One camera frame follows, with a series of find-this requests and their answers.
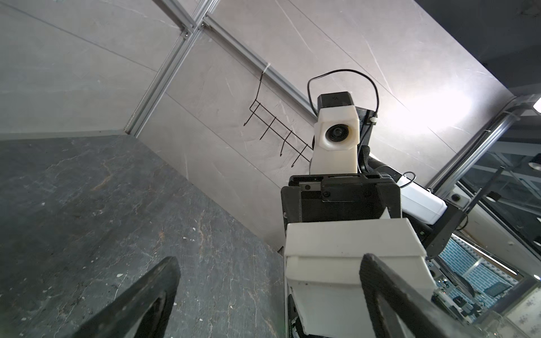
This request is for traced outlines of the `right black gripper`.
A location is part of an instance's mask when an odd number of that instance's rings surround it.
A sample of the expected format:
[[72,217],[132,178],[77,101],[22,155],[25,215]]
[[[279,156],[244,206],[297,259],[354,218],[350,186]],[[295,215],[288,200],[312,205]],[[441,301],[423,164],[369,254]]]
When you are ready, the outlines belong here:
[[401,191],[378,173],[294,175],[280,190],[284,227],[293,223],[401,218]]

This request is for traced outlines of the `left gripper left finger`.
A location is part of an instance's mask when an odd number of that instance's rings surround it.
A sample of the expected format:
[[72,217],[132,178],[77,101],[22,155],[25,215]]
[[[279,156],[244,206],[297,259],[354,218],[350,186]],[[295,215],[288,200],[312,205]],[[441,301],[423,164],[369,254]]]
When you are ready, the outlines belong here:
[[107,307],[82,324],[71,337],[164,337],[181,278],[180,266],[168,256]]

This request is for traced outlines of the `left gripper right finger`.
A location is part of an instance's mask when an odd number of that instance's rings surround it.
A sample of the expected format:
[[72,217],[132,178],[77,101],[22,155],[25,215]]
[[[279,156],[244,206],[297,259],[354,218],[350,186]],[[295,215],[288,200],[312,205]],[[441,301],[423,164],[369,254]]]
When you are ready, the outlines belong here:
[[359,277],[377,337],[405,337],[404,323],[415,337],[480,337],[424,299],[374,254],[365,254]]

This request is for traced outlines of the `white gift box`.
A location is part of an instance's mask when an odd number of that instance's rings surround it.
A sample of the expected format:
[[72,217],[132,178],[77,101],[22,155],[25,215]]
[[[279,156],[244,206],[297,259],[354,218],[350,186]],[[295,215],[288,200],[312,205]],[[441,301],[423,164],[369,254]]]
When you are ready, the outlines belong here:
[[374,254],[425,299],[436,289],[426,252],[406,218],[290,223],[285,258],[290,293],[307,335],[373,337],[359,271]]

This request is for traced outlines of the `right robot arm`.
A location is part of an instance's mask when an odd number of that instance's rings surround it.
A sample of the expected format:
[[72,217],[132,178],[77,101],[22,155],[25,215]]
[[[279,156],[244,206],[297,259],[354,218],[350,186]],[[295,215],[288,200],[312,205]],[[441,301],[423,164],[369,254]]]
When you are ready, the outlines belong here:
[[291,223],[407,218],[429,259],[439,256],[466,218],[460,208],[359,148],[360,173],[294,175],[281,190],[283,220]]

